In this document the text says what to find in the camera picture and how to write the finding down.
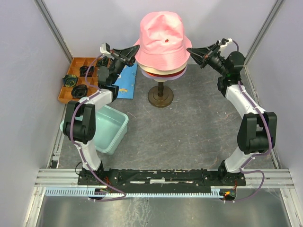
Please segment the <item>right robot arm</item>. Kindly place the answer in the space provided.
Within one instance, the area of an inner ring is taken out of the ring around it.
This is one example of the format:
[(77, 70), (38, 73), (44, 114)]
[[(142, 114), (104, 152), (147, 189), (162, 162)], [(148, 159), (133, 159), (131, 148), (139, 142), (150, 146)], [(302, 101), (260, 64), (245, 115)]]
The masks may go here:
[(230, 101), (241, 117), (237, 134), (237, 148), (224, 160), (216, 177), (223, 185), (241, 178), (248, 163), (257, 157), (268, 155), (276, 142), (277, 115), (260, 107), (247, 93), (241, 81), (245, 62), (239, 51), (231, 52), (227, 58), (221, 56), (221, 45), (215, 43), (204, 48), (188, 48), (194, 61), (201, 67), (209, 65), (220, 74), (217, 87)]

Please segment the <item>blue printed cloth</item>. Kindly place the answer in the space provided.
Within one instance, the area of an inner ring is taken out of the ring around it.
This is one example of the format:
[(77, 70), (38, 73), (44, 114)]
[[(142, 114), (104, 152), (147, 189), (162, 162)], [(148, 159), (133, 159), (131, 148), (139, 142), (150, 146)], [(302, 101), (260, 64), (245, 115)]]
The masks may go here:
[(120, 99), (133, 99), (134, 98), (134, 88), (135, 80), (137, 74), (137, 63), (133, 66), (125, 66), (122, 70), (119, 78), (117, 79), (115, 85), (119, 86), (118, 96)]

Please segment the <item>teal plastic basket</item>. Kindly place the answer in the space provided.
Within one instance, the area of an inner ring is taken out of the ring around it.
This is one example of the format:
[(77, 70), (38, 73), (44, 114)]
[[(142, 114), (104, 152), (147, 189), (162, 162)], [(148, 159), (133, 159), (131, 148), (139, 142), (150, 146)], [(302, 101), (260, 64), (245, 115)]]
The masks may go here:
[(83, 146), (85, 156), (112, 155), (127, 132), (128, 116), (107, 105), (95, 112), (96, 132)]

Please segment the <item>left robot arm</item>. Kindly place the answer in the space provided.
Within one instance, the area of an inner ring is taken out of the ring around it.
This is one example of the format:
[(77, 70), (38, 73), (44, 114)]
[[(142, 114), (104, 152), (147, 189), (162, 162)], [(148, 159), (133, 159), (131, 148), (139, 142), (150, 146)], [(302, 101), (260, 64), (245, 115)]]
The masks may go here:
[(139, 48), (137, 44), (118, 50), (111, 49), (107, 43), (102, 44), (101, 54), (112, 58), (112, 63), (109, 67), (99, 68), (96, 92), (81, 101), (70, 101), (67, 104), (62, 131), (80, 154), (82, 160), (80, 179), (92, 181), (94, 184), (104, 183), (103, 164), (93, 141), (96, 132), (96, 111), (116, 100), (119, 87), (115, 82), (125, 66), (134, 65)]

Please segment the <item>pink bucket hat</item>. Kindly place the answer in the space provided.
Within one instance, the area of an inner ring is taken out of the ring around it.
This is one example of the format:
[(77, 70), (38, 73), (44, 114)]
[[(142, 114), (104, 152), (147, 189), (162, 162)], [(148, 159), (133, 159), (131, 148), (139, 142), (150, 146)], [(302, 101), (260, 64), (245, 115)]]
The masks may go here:
[(158, 70), (173, 70), (190, 57), (192, 47), (185, 35), (181, 17), (170, 11), (151, 12), (140, 22), (140, 49), (135, 56), (138, 63)]

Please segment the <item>cream mannequin head stand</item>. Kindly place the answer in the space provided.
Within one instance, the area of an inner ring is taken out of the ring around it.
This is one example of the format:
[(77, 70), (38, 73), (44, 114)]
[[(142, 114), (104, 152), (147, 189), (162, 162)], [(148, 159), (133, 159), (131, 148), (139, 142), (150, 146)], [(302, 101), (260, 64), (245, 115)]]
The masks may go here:
[(164, 85), (164, 81), (158, 81), (157, 86), (152, 87), (148, 92), (148, 101), (157, 108), (169, 106), (174, 98), (170, 87)]

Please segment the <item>beige bucket hat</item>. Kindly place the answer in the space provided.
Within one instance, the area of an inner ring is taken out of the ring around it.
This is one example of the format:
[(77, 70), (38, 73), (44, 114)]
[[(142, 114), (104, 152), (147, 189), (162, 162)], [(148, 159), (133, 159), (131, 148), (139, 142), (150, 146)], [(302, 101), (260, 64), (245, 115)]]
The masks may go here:
[(140, 63), (138, 64), (138, 66), (146, 72), (151, 72), (151, 73), (155, 73), (155, 74), (171, 74), (171, 73), (179, 72), (179, 71), (183, 70), (184, 68), (186, 68), (187, 63), (184, 63), (180, 67), (173, 69), (173, 70), (158, 70), (156, 68), (144, 66)]

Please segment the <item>dark red hat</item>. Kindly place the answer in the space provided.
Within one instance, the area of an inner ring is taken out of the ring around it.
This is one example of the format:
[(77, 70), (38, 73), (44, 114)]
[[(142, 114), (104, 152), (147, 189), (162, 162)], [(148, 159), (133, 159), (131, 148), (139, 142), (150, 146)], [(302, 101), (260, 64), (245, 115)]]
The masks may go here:
[(151, 73), (151, 72), (146, 72), (146, 73), (151, 75), (151, 76), (154, 76), (154, 77), (169, 78), (169, 77), (175, 77), (175, 76), (178, 76), (178, 75), (183, 75), (185, 71), (186, 70), (183, 69), (179, 72), (175, 72), (175, 73), (171, 73), (171, 74), (155, 74), (155, 73)]

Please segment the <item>wooden compartment tray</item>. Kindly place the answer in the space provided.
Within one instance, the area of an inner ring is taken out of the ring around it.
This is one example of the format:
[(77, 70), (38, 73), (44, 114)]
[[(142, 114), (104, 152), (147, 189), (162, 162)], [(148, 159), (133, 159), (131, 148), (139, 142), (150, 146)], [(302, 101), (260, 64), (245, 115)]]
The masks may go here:
[[(94, 61), (94, 57), (75, 57), (72, 59), (70, 67), (66, 73), (66, 75), (71, 74), (71, 75), (75, 75), (78, 80), (77, 83), (74, 87), (78, 86), (78, 85), (86, 85), (88, 88), (88, 92), (87, 92), (87, 96), (92, 95), (93, 93), (95, 93), (97, 91), (97, 89), (93, 86), (97, 86), (98, 85), (98, 77), (97, 77), (97, 70), (98, 67), (97, 62), (100, 61), (103, 57), (98, 58), (98, 60), (96, 60), (93, 63), (94, 68), (94, 72), (92, 73), (91, 77), (87, 77), (87, 82), (90, 84), (90, 86), (86, 83), (85, 77), (81, 77), (80, 76), (80, 67), (82, 66), (89, 66), (93, 61)], [(79, 99), (75, 99), (73, 98), (71, 92), (73, 90), (74, 87), (66, 87), (64, 84), (62, 84), (62, 88), (60, 90), (60, 93), (58, 95), (58, 101), (66, 104), (69, 101), (78, 101)]]

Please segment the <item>purple bucket hat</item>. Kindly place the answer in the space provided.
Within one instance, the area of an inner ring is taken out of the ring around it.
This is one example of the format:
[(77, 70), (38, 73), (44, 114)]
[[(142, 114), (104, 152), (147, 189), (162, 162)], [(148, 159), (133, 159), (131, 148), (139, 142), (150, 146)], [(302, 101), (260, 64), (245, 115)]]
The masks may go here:
[(152, 75), (151, 73), (148, 73), (144, 70), (141, 70), (141, 72), (145, 77), (153, 79), (153, 80), (169, 81), (169, 80), (176, 80), (176, 79), (182, 77), (185, 74), (186, 70), (187, 70), (187, 68), (184, 68), (182, 71), (179, 71), (179, 72), (171, 74), (171, 75)]

